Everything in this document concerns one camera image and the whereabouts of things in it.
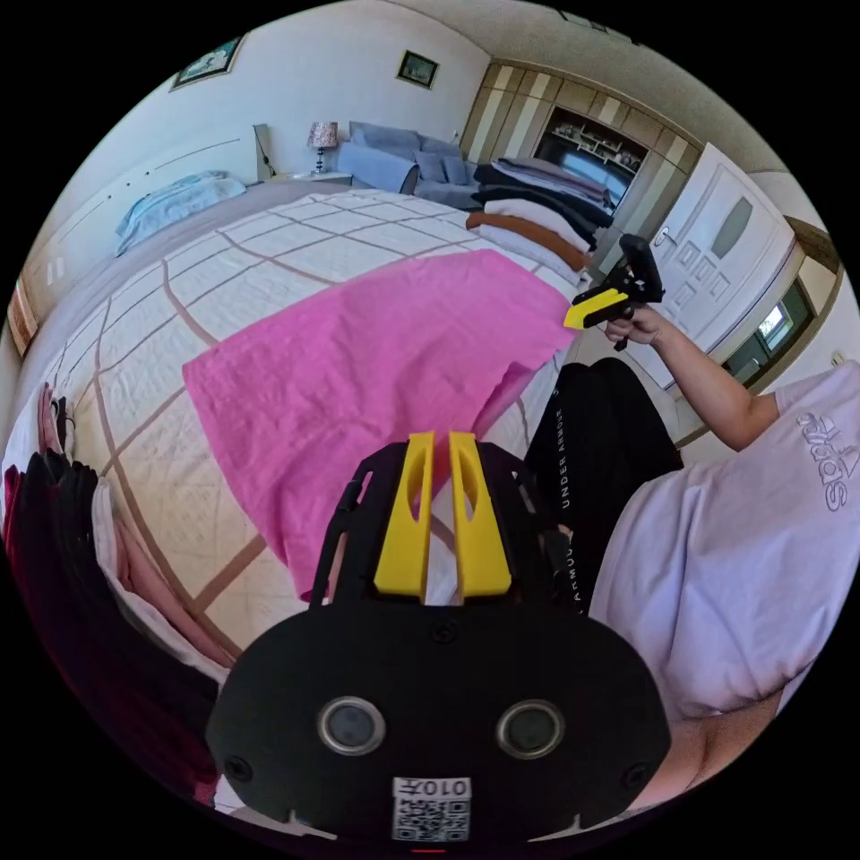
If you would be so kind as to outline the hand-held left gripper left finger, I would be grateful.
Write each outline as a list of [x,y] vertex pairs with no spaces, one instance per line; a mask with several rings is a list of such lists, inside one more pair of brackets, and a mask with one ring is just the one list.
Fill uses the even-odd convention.
[[385,597],[426,595],[434,447],[433,432],[412,434],[407,442],[374,574]]

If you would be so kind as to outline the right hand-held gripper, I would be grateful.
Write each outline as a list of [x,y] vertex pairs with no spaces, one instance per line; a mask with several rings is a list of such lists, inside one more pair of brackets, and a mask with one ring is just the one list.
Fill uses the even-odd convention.
[[584,331],[662,301],[665,290],[649,242],[625,233],[618,245],[621,255],[610,272],[571,303],[563,320],[566,329]]

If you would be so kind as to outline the person's right hand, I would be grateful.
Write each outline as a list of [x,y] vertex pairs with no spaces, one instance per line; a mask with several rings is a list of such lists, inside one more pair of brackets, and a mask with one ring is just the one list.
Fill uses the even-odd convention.
[[604,333],[615,345],[629,342],[656,346],[665,322],[658,311],[645,305],[635,308],[624,317],[607,322]]

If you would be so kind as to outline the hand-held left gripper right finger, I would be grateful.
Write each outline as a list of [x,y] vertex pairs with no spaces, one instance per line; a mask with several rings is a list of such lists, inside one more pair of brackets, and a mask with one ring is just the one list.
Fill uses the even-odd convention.
[[501,598],[512,576],[475,436],[450,433],[449,453],[459,598]]

